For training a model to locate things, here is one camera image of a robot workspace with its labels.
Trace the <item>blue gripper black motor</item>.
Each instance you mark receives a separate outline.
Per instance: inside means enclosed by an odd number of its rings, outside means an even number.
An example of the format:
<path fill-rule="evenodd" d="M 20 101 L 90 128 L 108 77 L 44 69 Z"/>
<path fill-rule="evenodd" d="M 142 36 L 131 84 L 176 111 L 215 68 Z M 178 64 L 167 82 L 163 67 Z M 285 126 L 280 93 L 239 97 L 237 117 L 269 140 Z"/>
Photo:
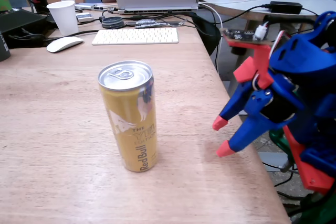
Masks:
<path fill-rule="evenodd" d="M 280 129 L 296 118 L 303 103 L 295 95 L 295 85 L 284 75 L 268 71 L 272 83 L 262 90 L 253 91 L 251 81 L 239 83 L 236 91 L 213 123 L 218 131 L 241 110 L 247 117 L 239 129 L 224 141 L 217 155 L 224 157 L 242 151 L 268 130 Z"/>

